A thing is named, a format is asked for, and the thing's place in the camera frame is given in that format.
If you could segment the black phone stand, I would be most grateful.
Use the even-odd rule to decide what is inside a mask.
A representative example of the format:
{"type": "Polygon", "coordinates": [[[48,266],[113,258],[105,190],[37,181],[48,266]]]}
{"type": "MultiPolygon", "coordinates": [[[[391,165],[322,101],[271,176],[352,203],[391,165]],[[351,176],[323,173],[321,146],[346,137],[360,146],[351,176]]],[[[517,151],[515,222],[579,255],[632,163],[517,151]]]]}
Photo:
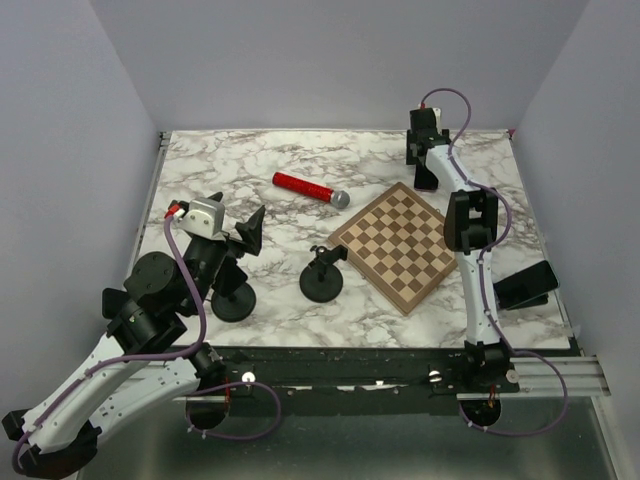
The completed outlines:
{"type": "Polygon", "coordinates": [[[313,245],[310,251],[314,259],[302,270],[299,287],[302,294],[312,302],[327,303],[342,291],[343,276],[335,266],[338,260],[347,260],[348,250],[342,245],[333,249],[313,245]]]}
{"type": "Polygon", "coordinates": [[[227,323],[246,319],[256,306],[256,294],[247,283],[248,275],[237,261],[226,258],[212,285],[211,308],[215,316],[227,323]]]}

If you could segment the purple case phone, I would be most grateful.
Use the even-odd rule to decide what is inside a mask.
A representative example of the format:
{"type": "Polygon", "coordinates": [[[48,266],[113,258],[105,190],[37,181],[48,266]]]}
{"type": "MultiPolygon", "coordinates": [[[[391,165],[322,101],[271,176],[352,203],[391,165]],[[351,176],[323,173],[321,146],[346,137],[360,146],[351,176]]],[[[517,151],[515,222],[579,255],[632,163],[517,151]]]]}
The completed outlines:
{"type": "Polygon", "coordinates": [[[423,164],[415,165],[414,188],[418,191],[433,192],[438,189],[439,180],[435,174],[423,164]]]}

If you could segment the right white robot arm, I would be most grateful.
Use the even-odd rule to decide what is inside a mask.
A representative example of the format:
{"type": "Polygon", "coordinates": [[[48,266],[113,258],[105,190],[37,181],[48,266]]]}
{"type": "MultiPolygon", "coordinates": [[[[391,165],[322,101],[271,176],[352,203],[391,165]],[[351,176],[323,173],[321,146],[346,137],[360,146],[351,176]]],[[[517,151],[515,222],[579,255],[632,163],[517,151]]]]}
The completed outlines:
{"type": "Polygon", "coordinates": [[[416,167],[414,187],[440,187],[449,194],[443,236],[461,274],[467,317],[458,378],[467,389],[480,392],[509,368],[509,346],[501,335],[491,281],[498,197],[473,180],[456,159],[450,133],[440,126],[438,108],[422,105],[409,116],[406,163],[416,167]]]}

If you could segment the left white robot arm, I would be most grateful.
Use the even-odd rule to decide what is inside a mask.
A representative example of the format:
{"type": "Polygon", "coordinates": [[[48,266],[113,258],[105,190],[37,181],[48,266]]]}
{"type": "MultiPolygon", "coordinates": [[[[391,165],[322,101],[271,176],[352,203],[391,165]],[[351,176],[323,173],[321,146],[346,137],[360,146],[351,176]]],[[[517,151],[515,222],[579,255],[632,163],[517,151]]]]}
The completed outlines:
{"type": "Polygon", "coordinates": [[[87,465],[101,441],[146,408],[183,394],[209,395],[227,379],[222,358],[205,340],[208,293],[236,293],[254,308],[255,294],[237,262],[262,249],[266,210],[223,228],[222,195],[174,201],[164,217],[170,251],[135,262],[122,289],[102,293],[105,333],[86,360],[45,400],[2,420],[14,441],[13,470],[64,479],[87,465]]]}

